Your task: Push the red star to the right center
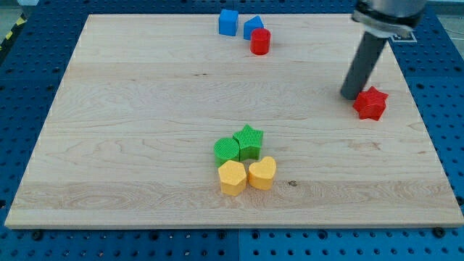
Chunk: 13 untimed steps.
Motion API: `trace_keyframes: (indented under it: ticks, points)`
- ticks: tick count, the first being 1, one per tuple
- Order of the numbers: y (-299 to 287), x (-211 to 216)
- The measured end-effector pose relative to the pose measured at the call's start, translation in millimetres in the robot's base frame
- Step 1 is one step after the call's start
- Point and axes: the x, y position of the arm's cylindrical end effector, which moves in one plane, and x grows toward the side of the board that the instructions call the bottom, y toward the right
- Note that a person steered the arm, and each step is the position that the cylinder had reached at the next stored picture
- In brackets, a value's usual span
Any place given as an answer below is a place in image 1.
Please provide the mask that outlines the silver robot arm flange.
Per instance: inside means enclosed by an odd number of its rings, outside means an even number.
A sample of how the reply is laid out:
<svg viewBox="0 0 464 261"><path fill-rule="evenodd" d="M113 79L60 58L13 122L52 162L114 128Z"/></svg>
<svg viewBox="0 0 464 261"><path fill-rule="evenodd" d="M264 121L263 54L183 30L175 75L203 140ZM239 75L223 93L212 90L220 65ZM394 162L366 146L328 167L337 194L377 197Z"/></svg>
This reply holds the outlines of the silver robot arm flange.
<svg viewBox="0 0 464 261"><path fill-rule="evenodd" d="M426 0L358 0L352 19L378 38L407 36L420 23Z"/></svg>

